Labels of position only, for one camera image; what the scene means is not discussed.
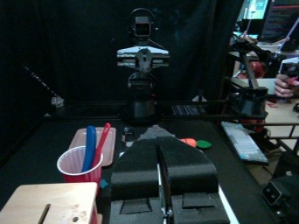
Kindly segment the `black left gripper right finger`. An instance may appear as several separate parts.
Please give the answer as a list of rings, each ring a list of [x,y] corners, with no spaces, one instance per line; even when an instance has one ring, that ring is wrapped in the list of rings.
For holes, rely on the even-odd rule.
[[[172,224],[230,224],[216,167],[206,154],[159,127],[155,147]]]

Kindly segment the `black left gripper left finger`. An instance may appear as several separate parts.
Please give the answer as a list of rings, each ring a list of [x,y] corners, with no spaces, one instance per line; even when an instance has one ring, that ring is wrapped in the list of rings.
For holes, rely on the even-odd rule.
[[[155,125],[116,161],[111,176],[110,224],[163,224],[156,137]]]

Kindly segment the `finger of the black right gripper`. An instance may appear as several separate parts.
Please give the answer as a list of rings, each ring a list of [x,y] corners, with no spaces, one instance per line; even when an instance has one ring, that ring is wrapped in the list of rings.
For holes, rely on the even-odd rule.
[[[151,51],[148,50],[144,54],[144,71],[150,72],[151,70],[151,61],[152,61],[152,54]]]
[[[140,50],[135,56],[135,68],[138,69],[139,72],[143,71],[143,64],[144,64],[144,55]]]

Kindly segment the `person's hand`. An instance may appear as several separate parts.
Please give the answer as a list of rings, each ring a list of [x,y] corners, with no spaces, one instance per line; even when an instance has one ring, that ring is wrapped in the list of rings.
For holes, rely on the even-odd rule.
[[[275,79],[275,95],[282,98],[299,96],[299,80],[292,80],[287,75],[279,74]]]

